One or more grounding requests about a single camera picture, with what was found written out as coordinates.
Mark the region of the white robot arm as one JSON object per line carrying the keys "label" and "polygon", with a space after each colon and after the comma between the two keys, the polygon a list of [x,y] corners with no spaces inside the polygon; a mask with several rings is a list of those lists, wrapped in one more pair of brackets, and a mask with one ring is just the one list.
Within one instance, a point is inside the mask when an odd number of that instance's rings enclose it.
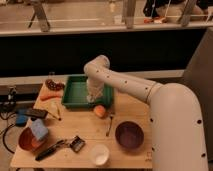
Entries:
{"label": "white robot arm", "polygon": [[112,71],[104,55],[86,63],[84,73],[92,97],[107,84],[149,105],[153,171],[208,171],[201,106],[190,88]]}

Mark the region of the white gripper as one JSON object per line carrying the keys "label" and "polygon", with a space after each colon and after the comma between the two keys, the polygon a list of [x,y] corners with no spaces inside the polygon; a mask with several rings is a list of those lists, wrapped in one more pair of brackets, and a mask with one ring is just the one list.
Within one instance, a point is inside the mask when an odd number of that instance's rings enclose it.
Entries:
{"label": "white gripper", "polygon": [[94,80],[87,80],[87,90],[91,97],[98,98],[103,95],[104,84]]}

